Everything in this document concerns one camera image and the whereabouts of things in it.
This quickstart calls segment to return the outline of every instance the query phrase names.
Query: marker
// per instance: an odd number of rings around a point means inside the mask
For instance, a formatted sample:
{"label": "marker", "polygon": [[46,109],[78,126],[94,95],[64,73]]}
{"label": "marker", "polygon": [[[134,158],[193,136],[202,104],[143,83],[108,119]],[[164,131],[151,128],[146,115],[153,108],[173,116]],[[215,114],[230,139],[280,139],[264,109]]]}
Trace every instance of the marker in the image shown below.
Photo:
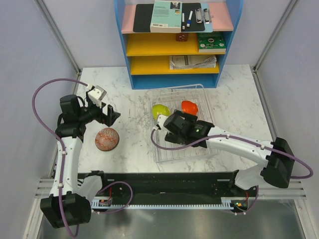
{"label": "marker", "polygon": [[181,14],[181,24],[182,24],[182,29],[185,30],[185,14],[184,12]]}
{"label": "marker", "polygon": [[187,27],[190,26],[190,20],[191,20],[191,16],[193,15],[193,11],[190,11],[189,13],[189,18],[188,18],[188,21],[187,21]]}

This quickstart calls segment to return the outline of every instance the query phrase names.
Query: wire basket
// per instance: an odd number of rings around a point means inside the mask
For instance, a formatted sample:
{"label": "wire basket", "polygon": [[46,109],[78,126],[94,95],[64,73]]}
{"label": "wire basket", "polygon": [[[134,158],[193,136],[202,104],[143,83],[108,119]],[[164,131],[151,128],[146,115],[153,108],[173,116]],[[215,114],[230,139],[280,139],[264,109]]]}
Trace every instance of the wire basket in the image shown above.
{"label": "wire basket", "polygon": [[[213,117],[209,110],[205,90],[201,84],[152,89],[147,91],[147,96],[149,100],[149,116],[152,126],[155,125],[155,120],[152,114],[152,107],[154,105],[162,104],[164,106],[167,106],[170,112],[173,113],[174,110],[182,111],[182,101],[191,101],[197,104],[198,120],[213,122]],[[179,144],[165,141],[165,134],[166,132],[164,130],[156,131],[155,142],[168,148],[180,146]],[[219,153],[219,150],[217,149],[202,147],[189,147],[186,149],[175,151],[162,150],[155,147],[155,145],[153,144],[152,147],[154,147],[155,162],[165,162],[177,159],[202,158],[217,155]]]}

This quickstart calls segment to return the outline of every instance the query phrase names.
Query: marble table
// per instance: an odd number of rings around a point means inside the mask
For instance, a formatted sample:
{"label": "marble table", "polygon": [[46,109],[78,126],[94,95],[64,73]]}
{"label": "marble table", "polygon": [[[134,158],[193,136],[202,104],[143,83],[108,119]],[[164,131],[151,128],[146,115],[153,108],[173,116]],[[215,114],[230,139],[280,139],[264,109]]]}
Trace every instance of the marble table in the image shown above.
{"label": "marble table", "polygon": [[[107,91],[103,101],[121,113],[112,128],[120,135],[119,145],[110,152],[95,146],[95,136],[105,125],[87,125],[79,159],[79,173],[104,172],[220,172],[246,169],[254,162],[221,151],[200,159],[155,163],[150,140],[151,122],[146,90],[132,90],[126,67],[84,68],[81,81]],[[85,97],[86,88],[77,95]],[[226,65],[216,89],[206,89],[214,124],[233,133],[271,140],[249,65]]]}

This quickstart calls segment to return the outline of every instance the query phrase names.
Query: blue shelf side panel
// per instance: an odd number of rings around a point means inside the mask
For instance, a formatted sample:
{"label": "blue shelf side panel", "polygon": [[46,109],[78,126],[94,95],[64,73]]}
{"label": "blue shelf side panel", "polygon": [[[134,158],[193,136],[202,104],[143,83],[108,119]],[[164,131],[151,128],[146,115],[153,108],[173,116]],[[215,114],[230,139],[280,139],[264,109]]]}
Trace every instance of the blue shelf side panel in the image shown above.
{"label": "blue shelf side panel", "polygon": [[120,35],[121,45],[124,53],[125,63],[126,67],[128,69],[129,78],[131,82],[131,86],[133,87],[133,81],[131,76],[131,57],[126,56],[126,49],[129,41],[129,35],[128,34],[122,34],[122,25],[123,25],[123,19],[124,19],[124,12],[125,12],[125,0],[114,0],[114,10],[115,10],[115,19],[116,19],[116,25],[118,26],[118,31]]}
{"label": "blue shelf side panel", "polygon": [[227,46],[227,51],[226,51],[225,55],[220,55],[220,57],[219,57],[219,61],[218,62],[219,62],[220,73],[218,74],[218,78],[217,78],[215,87],[217,87],[221,72],[222,72],[222,70],[224,68],[224,65],[225,65],[225,62],[226,62],[226,58],[227,58],[227,55],[228,55],[228,52],[229,52],[229,49],[230,49],[230,46],[231,46],[231,42],[233,41],[233,38],[234,38],[236,29],[237,29],[237,26],[238,26],[238,23],[239,23],[239,20],[240,20],[241,13],[243,11],[244,0],[227,0],[226,4],[227,4],[227,8],[228,8],[228,12],[229,12],[231,21],[232,21],[233,26],[234,26],[234,30],[233,31],[225,31],[225,32],[223,32],[224,33],[225,42],[226,42],[226,46]]}
{"label": "blue shelf side panel", "polygon": [[133,89],[154,89],[201,83],[213,88],[218,74],[133,75]]}

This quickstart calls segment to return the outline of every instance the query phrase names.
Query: orange-red plastic object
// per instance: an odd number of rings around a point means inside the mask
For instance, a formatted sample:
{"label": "orange-red plastic object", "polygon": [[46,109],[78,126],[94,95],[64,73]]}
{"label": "orange-red plastic object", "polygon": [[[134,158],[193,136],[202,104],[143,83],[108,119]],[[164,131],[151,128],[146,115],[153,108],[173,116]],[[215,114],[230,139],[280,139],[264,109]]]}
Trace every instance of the orange-red plastic object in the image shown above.
{"label": "orange-red plastic object", "polygon": [[181,102],[181,109],[188,114],[191,114],[193,116],[197,115],[198,113],[198,107],[197,104],[191,102],[191,101],[182,101]]}

